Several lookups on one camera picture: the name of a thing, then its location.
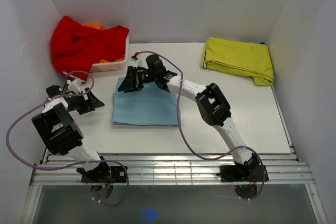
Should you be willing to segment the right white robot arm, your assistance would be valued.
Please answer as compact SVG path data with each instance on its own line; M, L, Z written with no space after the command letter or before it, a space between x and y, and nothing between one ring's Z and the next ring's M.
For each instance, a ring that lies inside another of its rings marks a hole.
M166 69L165 57L148 51L147 67L128 66L127 74L119 85L118 91L128 93L140 91L146 83L157 87L178 98L185 97L197 104L203 121L212 126L222 137L234 161L233 172L228 174L231 181L266 180L266 169L259 155L247 146L238 132L232 118L230 104L215 83L197 84L184 79L181 69L172 72Z

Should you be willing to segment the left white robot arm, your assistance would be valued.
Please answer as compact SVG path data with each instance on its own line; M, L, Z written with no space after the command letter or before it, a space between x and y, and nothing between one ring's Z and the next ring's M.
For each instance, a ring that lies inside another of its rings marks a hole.
M40 114L31 119L32 123L52 154L83 161L83 168L77 172L94 182L106 182L111 178L111 168L98 152L83 143L83 133L70 115L71 111L77 111L80 115L92 112L103 107L104 103L89 88L85 88L88 94L84 96L57 98L56 96L62 95L62 91L63 88L57 85L46 89L51 101Z

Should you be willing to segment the light blue trousers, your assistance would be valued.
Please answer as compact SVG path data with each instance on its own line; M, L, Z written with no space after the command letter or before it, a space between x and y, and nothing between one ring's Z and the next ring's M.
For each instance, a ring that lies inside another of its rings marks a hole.
M136 92L113 93L112 123L137 126L177 126L177 94L147 83Z

